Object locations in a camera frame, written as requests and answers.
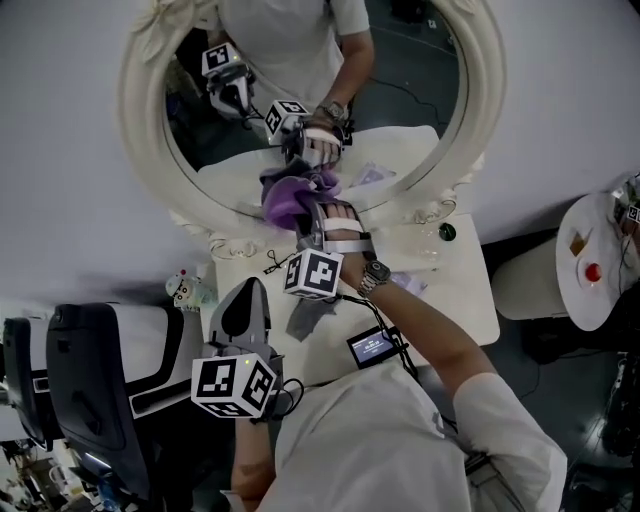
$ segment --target small screen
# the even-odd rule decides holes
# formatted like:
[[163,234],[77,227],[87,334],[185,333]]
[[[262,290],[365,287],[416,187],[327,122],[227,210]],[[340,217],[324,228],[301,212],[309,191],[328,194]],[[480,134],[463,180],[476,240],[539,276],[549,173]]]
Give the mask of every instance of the small screen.
[[393,343],[385,339],[384,336],[386,336],[385,333],[377,332],[368,338],[352,343],[351,346],[358,361],[364,363],[372,357],[379,356],[387,350],[392,349]]

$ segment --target white mirror frame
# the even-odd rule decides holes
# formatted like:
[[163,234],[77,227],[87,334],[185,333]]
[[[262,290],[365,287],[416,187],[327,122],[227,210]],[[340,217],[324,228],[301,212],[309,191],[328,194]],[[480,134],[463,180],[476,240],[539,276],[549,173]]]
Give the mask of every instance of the white mirror frame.
[[[412,222],[414,213],[433,201],[455,198],[454,187],[468,182],[502,109],[504,47],[487,1],[432,1],[456,46],[457,104],[443,138],[422,164],[394,186],[354,201],[369,229]],[[168,125],[164,91],[169,61],[199,17],[215,4],[216,0],[153,0],[150,11],[136,21],[120,70],[120,132],[135,173],[168,208],[188,219],[187,224],[215,232],[216,240],[255,239],[258,247],[274,245],[279,233],[252,216],[253,207],[231,210],[197,186],[197,173]]]

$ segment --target metal watch band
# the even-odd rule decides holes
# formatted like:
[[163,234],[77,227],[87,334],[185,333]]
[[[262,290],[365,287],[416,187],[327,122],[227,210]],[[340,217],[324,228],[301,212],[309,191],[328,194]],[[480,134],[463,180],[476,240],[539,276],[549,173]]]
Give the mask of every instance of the metal watch band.
[[378,286],[380,283],[376,281],[372,276],[365,273],[360,286],[358,287],[358,295],[363,298],[367,298],[369,294],[373,291],[373,289]]

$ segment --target green object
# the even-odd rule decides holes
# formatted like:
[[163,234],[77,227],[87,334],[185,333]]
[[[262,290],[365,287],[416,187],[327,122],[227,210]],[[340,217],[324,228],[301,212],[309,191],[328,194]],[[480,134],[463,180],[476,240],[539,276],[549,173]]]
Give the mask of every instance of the green object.
[[456,238],[456,228],[454,228],[451,224],[444,222],[438,228],[438,234],[440,238],[442,238],[445,242],[451,242]]

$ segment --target white t-shirt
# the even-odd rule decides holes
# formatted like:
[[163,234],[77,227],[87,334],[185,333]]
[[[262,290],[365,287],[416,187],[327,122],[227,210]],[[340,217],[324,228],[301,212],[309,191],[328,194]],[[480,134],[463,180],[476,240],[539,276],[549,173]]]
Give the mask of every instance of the white t-shirt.
[[[557,511],[566,457],[502,378],[472,377],[453,403],[459,442],[491,456],[525,510]],[[259,510],[486,510],[465,453],[442,432],[434,403],[394,362],[311,391],[282,424]]]
[[336,34],[369,29],[364,0],[220,0],[219,23],[256,75],[253,105],[297,100],[313,112],[342,66]]

